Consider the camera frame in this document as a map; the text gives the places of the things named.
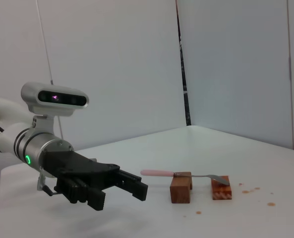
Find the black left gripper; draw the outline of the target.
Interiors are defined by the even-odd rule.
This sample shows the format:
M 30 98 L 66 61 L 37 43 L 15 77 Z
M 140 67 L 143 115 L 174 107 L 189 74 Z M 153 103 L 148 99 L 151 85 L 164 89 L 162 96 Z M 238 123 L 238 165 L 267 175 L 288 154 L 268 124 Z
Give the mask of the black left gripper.
M 148 185 L 141 177 L 120 170 L 115 164 L 98 163 L 74 151 L 46 152 L 43 168 L 57 179 L 54 190 L 72 204 L 85 203 L 102 211 L 105 193 L 99 189 L 112 186 L 125 190 L 140 201 L 145 201 Z

